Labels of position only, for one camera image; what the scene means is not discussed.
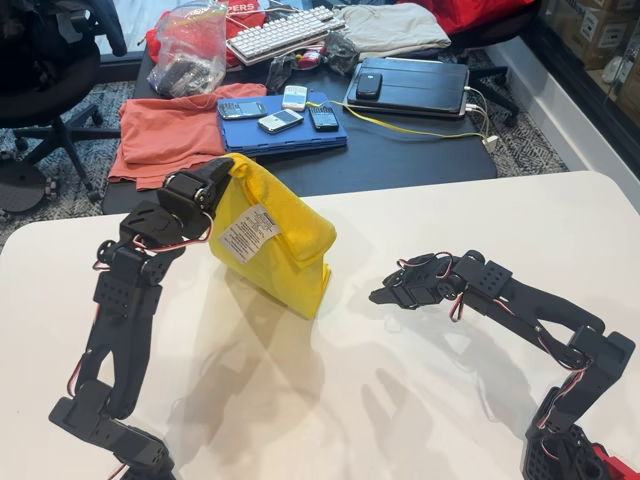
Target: yellow fabric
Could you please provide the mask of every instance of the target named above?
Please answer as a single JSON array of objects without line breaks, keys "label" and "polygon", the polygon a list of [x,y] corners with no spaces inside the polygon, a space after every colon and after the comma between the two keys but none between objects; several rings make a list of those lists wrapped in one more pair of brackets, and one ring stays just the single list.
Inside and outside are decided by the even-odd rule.
[{"label": "yellow fabric", "polygon": [[[335,227],[257,163],[237,153],[226,156],[235,165],[216,209],[209,240],[211,252],[296,312],[313,318],[331,273],[323,256],[336,239]],[[275,220],[281,233],[267,240],[243,265],[218,237],[240,214],[258,203]]]}]

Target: white table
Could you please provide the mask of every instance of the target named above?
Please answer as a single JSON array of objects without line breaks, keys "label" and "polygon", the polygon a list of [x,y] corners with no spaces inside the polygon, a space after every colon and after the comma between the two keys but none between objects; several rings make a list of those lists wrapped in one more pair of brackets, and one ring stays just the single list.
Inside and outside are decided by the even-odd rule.
[{"label": "white table", "polygon": [[[524,431],[566,373],[471,309],[367,299],[395,260],[481,251],[515,278],[640,341],[640,219],[589,172],[312,197],[338,240],[313,322],[227,270],[207,246],[174,262],[128,422],[201,479],[518,479]],[[1,478],[101,480],[117,465],[47,420],[95,311],[98,245],[122,216],[42,222],[0,257]],[[568,339],[568,331],[552,329]],[[111,377],[106,372],[105,379]],[[640,353],[579,422],[640,468]]]}]

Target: table surface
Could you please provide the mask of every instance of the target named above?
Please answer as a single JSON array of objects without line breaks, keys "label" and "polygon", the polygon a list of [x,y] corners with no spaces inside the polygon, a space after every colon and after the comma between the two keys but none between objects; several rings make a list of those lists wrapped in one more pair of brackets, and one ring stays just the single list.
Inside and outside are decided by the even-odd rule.
[{"label": "table surface", "polygon": [[[134,92],[135,98],[157,96],[146,78],[153,63],[145,53]],[[266,80],[264,66],[228,73],[225,83]],[[342,101],[347,77],[320,67],[294,72],[289,84],[304,85]],[[347,130],[346,147],[310,150],[259,157],[258,161],[298,196],[377,190],[495,178],[496,167],[479,137],[442,140],[394,132],[355,118],[334,106],[338,121]],[[371,114],[395,125],[443,134],[473,132],[462,120]],[[155,191],[137,192],[132,182],[109,184],[102,203],[106,214],[131,211],[141,200],[155,201]]]},{"label": "table surface", "polygon": [[[521,478],[525,429],[566,372],[471,309],[453,324],[449,302],[416,311],[369,302],[400,257],[477,249],[518,280],[600,316],[607,332],[640,340],[640,220],[604,176],[307,202],[338,231],[314,321],[257,291],[206,245],[189,247],[163,282],[152,357],[128,422],[167,441],[182,480]],[[3,478],[103,479],[116,465],[47,416],[91,326],[97,246],[117,235],[122,218],[32,223],[0,256],[0,451],[11,452]],[[550,329],[568,340],[568,330]],[[639,396],[636,352],[579,422],[636,469]]]}]

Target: robotic arm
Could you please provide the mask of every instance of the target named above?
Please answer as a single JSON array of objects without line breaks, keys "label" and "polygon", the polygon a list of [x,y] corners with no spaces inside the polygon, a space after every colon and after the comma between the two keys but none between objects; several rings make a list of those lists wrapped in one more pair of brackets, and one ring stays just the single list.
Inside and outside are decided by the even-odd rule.
[{"label": "robotic arm", "polygon": [[[527,480],[608,480],[608,470],[575,422],[622,375],[635,344],[612,332],[598,317],[571,302],[512,278],[509,270],[468,251],[399,260],[399,270],[371,293],[377,304],[393,303],[414,310],[454,301],[449,314],[460,320],[464,305],[548,353],[570,371],[561,387],[547,394],[526,432],[523,475]],[[563,325],[574,332],[568,344],[555,339],[540,322]]]},{"label": "robotic arm", "polygon": [[[151,323],[160,282],[185,247],[206,241],[233,160],[219,158],[167,177],[159,205],[142,202],[120,223],[120,240],[98,249],[94,269],[103,270],[89,341],[49,420],[79,439],[113,452],[128,466],[123,480],[174,480],[173,460],[159,438],[118,420],[133,412],[149,362]],[[114,383],[98,380],[111,353]]]}]

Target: cell phone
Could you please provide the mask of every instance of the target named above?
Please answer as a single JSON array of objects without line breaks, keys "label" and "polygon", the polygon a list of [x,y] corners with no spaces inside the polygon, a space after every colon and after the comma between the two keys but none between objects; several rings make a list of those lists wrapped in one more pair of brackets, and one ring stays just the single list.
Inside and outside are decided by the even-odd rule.
[{"label": "cell phone", "polygon": [[298,125],[304,117],[293,110],[285,109],[258,120],[260,128],[269,133],[278,133]]},{"label": "cell phone", "polygon": [[358,79],[356,98],[375,100],[380,96],[382,75],[379,73],[363,73]]},{"label": "cell phone", "polygon": [[282,108],[293,110],[294,112],[302,112],[307,105],[307,87],[296,87],[289,85],[284,87],[284,96],[282,97]]},{"label": "cell phone", "polygon": [[338,120],[331,107],[309,107],[313,128],[318,132],[335,132]]},{"label": "cell phone", "polygon": [[225,120],[238,120],[264,117],[268,112],[262,102],[231,102],[218,104],[218,113]]}]

